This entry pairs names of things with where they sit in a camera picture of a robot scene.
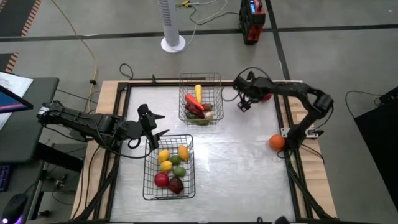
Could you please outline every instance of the white base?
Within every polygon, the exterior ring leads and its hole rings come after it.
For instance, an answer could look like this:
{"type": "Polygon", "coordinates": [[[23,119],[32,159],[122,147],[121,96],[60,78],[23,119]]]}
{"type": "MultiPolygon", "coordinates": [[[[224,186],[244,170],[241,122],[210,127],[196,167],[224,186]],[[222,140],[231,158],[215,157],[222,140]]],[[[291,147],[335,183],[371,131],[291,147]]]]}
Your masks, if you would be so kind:
{"type": "Polygon", "coordinates": [[[184,49],[185,47],[185,39],[180,36],[180,42],[176,45],[176,46],[170,46],[167,41],[166,38],[162,39],[162,42],[160,43],[163,50],[165,50],[168,53],[177,53],[180,52],[182,49],[184,49]]]}

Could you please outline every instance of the table leg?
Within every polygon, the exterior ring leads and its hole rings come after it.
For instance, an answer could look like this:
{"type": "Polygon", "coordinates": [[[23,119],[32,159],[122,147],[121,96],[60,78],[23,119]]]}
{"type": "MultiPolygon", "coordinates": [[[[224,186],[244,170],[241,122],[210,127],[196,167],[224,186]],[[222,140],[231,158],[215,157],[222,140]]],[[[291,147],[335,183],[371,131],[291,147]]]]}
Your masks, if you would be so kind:
{"type": "Polygon", "coordinates": [[[34,157],[75,172],[80,172],[83,167],[83,160],[42,143],[37,144],[34,157]]]}

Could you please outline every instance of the monitor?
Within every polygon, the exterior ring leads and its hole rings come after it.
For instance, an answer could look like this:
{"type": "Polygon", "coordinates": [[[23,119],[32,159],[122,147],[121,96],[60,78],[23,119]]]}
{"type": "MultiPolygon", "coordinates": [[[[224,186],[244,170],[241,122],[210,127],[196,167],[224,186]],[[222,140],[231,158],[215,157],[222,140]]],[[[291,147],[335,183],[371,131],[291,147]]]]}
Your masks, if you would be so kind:
{"type": "Polygon", "coordinates": [[[31,109],[31,103],[0,85],[0,114],[31,109]]]}

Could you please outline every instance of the black wire basket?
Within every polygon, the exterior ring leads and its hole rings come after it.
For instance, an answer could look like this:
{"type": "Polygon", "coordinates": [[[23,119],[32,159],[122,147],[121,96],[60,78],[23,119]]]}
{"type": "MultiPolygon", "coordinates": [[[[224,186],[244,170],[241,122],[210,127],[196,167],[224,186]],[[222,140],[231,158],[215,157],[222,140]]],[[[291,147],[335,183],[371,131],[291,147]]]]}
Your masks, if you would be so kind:
{"type": "MultiPolygon", "coordinates": [[[[146,141],[145,154],[150,151],[149,142],[146,141]]],[[[195,196],[195,165],[193,156],[193,137],[189,134],[175,135],[175,136],[162,136],[159,140],[159,148],[153,150],[145,158],[144,162],[144,186],[142,196],[145,200],[168,200],[168,199],[185,199],[193,198],[195,196]],[[155,175],[162,172],[160,170],[160,162],[158,161],[158,155],[161,150],[169,150],[170,157],[178,155],[178,147],[186,146],[189,152],[189,158],[186,161],[181,160],[179,165],[173,165],[173,169],[176,167],[183,167],[186,171],[185,176],[181,177],[181,181],[184,185],[183,191],[179,194],[173,193],[167,187],[160,188],[155,185],[155,175]]],[[[167,173],[169,180],[174,177],[173,171],[167,173]]]]}
{"type": "Polygon", "coordinates": [[[187,125],[214,125],[224,118],[223,98],[221,96],[221,75],[218,73],[184,73],[180,77],[180,109],[179,117],[187,125]],[[195,85],[202,86],[202,104],[213,105],[213,119],[188,119],[185,95],[195,97],[195,85]]]}

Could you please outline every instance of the orange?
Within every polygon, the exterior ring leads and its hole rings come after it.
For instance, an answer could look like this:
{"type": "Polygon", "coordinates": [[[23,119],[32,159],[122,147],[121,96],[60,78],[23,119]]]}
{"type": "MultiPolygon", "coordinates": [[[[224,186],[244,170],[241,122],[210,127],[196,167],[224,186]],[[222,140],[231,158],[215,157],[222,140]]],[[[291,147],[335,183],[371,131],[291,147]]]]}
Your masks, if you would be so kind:
{"type": "Polygon", "coordinates": [[[269,138],[268,143],[271,149],[279,152],[282,151],[285,146],[285,139],[280,134],[274,134],[271,138],[269,138]]]}

